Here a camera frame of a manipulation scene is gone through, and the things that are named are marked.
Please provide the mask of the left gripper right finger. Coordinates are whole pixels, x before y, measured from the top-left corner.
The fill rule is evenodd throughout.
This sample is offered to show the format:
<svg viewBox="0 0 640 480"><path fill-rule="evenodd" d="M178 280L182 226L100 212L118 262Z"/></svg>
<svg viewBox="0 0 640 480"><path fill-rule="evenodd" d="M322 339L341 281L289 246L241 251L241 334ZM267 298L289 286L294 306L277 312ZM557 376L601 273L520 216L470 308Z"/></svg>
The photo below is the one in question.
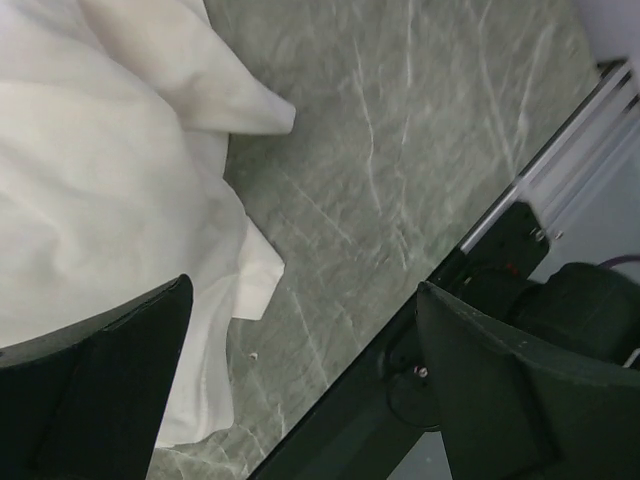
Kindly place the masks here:
<svg viewBox="0 0 640 480"><path fill-rule="evenodd" d="M417 328L453 478L638 478L638 371L554 346L429 282Z"/></svg>

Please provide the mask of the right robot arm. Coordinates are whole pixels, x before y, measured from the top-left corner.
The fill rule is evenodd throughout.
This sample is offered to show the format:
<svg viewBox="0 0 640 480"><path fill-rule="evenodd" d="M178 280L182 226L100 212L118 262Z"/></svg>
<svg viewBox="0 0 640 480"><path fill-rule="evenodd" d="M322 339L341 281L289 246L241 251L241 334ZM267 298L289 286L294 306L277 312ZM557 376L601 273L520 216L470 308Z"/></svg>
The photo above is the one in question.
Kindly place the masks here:
<svg viewBox="0 0 640 480"><path fill-rule="evenodd" d="M639 348L639 285L586 263L528 287L504 322L569 351L618 365Z"/></svg>

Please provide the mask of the white t shirt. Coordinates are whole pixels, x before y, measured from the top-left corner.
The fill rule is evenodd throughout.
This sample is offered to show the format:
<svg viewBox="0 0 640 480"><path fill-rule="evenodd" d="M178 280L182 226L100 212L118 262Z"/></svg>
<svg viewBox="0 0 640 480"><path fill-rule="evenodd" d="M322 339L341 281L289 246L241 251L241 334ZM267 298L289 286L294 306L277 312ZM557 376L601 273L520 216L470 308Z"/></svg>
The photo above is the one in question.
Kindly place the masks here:
<svg viewBox="0 0 640 480"><path fill-rule="evenodd" d="M201 1L1 5L1 342L194 286L157 443L230 427L226 337L284 264L224 178L233 134L292 130Z"/></svg>

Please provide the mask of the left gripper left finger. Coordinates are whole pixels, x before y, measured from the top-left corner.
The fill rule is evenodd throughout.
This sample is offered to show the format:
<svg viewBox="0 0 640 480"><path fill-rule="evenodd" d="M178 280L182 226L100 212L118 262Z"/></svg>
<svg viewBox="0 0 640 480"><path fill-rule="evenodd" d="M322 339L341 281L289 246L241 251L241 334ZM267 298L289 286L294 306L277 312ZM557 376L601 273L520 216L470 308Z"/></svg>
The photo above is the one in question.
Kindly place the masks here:
<svg viewBox="0 0 640 480"><path fill-rule="evenodd" d="M145 478L192 304L181 275L2 348L2 478Z"/></svg>

